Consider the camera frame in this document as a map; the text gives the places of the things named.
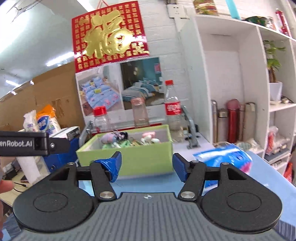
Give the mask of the green fluffy towel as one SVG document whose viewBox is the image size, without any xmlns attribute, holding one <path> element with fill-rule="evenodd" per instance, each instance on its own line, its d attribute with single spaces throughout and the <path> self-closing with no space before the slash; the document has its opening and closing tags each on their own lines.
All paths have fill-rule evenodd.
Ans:
<svg viewBox="0 0 296 241">
<path fill-rule="evenodd" d="M 128 140 L 124 140 L 119 142 L 103 144 L 102 149 L 116 149 L 116 148 L 121 149 L 121 148 L 133 147 L 133 146 L 134 146 L 133 143 L 131 143 Z"/>
</svg>

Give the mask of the purple fabric pouch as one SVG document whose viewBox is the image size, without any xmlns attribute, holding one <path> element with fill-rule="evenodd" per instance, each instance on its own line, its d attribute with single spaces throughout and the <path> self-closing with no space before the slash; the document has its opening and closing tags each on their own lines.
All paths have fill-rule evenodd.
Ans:
<svg viewBox="0 0 296 241">
<path fill-rule="evenodd" d="M 102 144 L 113 144 L 114 142 L 120 142 L 128 139 L 127 132 L 109 132 L 101 137 Z"/>
</svg>

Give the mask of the wet wipes packs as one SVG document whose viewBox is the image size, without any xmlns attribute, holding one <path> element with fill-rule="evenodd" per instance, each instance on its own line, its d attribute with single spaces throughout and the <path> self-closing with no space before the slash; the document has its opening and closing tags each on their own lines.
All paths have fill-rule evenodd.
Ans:
<svg viewBox="0 0 296 241">
<path fill-rule="evenodd" d="M 46 132 L 53 135 L 61 130 L 56 117 L 56 110 L 50 104 L 41 111 L 32 110 L 24 114 L 23 128 L 26 132 Z"/>
</svg>

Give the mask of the blue tissue pack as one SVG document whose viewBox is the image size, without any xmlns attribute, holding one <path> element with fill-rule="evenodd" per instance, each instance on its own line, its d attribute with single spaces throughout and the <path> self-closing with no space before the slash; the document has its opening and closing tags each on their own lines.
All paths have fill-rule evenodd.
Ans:
<svg viewBox="0 0 296 241">
<path fill-rule="evenodd" d="M 197 161 L 205 163 L 207 167 L 220 167 L 221 163 L 226 162 L 247 174 L 250 173 L 253 163 L 251 156 L 234 144 L 199 152 L 193 156 Z"/>
</svg>

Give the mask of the green cardboard box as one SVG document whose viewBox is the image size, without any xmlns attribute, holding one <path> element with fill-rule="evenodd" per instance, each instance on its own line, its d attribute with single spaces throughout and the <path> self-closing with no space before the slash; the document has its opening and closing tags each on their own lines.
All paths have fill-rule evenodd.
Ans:
<svg viewBox="0 0 296 241">
<path fill-rule="evenodd" d="M 97 159 L 110 158 L 114 152 L 122 154 L 122 165 L 119 177 L 151 176 L 173 172 L 173 141 L 168 125 L 151 126 L 128 130 L 130 140 L 140 141 L 143 133 L 154 132 L 159 140 L 156 144 L 129 146 L 122 148 L 103 148 L 101 139 L 104 134 L 92 137 L 76 151 L 81 166 L 89 166 Z"/>
</svg>

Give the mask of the blue machine box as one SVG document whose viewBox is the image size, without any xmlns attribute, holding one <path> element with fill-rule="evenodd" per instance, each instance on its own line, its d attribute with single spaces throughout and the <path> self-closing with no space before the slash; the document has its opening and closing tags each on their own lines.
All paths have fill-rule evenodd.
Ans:
<svg viewBox="0 0 296 241">
<path fill-rule="evenodd" d="M 67 153 L 52 154 L 44 157 L 45 164 L 50 173 L 58 170 L 69 162 L 78 160 L 76 151 L 79 149 L 79 138 L 70 141 L 70 150 Z"/>
</svg>

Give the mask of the red cap plastic jar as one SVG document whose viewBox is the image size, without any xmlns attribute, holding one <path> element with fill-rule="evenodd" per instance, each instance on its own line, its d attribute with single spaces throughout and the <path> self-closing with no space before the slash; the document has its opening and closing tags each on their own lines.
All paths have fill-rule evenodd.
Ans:
<svg viewBox="0 0 296 241">
<path fill-rule="evenodd" d="M 94 127 L 97 133 L 107 133 L 112 130 L 111 121 L 105 106 L 97 106 L 93 109 Z"/>
</svg>

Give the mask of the white red small carton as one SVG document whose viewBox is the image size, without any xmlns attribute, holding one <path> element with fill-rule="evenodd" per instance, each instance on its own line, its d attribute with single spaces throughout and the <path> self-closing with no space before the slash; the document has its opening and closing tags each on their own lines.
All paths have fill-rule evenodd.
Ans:
<svg viewBox="0 0 296 241">
<path fill-rule="evenodd" d="M 66 138 L 69 141 L 72 141 L 74 138 L 80 136 L 79 126 L 71 126 L 68 128 L 63 128 L 60 131 L 50 135 L 51 138 Z"/>
</svg>

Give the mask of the white pink socks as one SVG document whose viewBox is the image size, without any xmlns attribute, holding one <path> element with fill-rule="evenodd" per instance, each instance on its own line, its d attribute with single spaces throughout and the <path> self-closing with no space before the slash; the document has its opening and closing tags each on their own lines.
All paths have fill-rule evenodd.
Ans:
<svg viewBox="0 0 296 241">
<path fill-rule="evenodd" d="M 149 145 L 160 143 L 160 140 L 156 138 L 156 132 L 145 132 L 142 134 L 140 142 L 143 145 Z"/>
</svg>

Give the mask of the clear glass jar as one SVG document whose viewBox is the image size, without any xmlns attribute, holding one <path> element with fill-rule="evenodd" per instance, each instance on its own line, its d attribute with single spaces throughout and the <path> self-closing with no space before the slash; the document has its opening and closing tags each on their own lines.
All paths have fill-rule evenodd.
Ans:
<svg viewBox="0 0 296 241">
<path fill-rule="evenodd" d="M 149 117 L 145 106 L 145 100 L 140 97 L 133 98 L 131 104 L 135 127 L 141 128 L 149 126 Z"/>
</svg>

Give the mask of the cola plastic bottle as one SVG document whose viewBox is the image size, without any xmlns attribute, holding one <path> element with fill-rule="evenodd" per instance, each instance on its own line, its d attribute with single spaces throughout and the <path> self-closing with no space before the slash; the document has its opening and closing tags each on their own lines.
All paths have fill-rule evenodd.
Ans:
<svg viewBox="0 0 296 241">
<path fill-rule="evenodd" d="M 166 119 L 171 131 L 181 130 L 181 102 L 177 97 L 173 80 L 166 80 L 165 111 Z"/>
</svg>

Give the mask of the silver thermos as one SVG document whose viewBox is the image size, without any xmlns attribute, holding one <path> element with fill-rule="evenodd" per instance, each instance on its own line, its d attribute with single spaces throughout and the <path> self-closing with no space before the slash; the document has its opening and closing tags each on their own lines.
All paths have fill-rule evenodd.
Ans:
<svg viewBox="0 0 296 241">
<path fill-rule="evenodd" d="M 213 124 L 213 143 L 218 142 L 218 108 L 217 101 L 211 100 L 212 124 Z"/>
</svg>

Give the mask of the red thermos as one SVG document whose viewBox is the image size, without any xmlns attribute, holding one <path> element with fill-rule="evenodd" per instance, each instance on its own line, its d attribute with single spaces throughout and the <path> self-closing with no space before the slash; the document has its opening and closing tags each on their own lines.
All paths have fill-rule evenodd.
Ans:
<svg viewBox="0 0 296 241">
<path fill-rule="evenodd" d="M 240 102 L 232 99 L 227 102 L 228 111 L 228 137 L 227 142 L 235 143 L 239 136 Z"/>
</svg>

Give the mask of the white shelf unit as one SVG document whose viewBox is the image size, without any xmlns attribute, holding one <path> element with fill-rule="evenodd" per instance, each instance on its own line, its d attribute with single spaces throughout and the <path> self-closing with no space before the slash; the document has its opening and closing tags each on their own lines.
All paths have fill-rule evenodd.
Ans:
<svg viewBox="0 0 296 241">
<path fill-rule="evenodd" d="M 287 170 L 295 140 L 295 53 L 291 39 L 269 29 L 239 20 L 197 15 L 188 10 L 189 18 L 180 29 L 180 38 L 191 86 L 193 119 L 201 135 L 214 143 L 214 131 L 225 133 L 226 121 L 214 125 L 212 101 L 219 108 L 237 99 L 247 108 L 243 132 L 254 139 L 260 157 L 279 173 Z M 264 40 L 283 44 L 282 67 L 278 74 L 283 95 L 291 103 L 271 104 Z"/>
</svg>

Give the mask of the potted green plant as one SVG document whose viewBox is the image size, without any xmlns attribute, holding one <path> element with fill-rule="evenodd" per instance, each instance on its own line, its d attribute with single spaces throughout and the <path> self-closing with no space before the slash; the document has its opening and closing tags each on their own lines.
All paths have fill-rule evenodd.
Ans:
<svg viewBox="0 0 296 241">
<path fill-rule="evenodd" d="M 277 47 L 275 45 L 274 40 L 263 40 L 263 46 L 265 50 L 266 55 L 266 62 L 267 62 L 267 70 L 269 75 L 269 82 L 275 83 L 276 82 L 276 76 L 275 76 L 275 70 L 279 70 L 281 67 L 281 63 L 277 58 L 277 52 L 284 52 L 286 50 L 286 47 L 279 46 Z"/>
</svg>

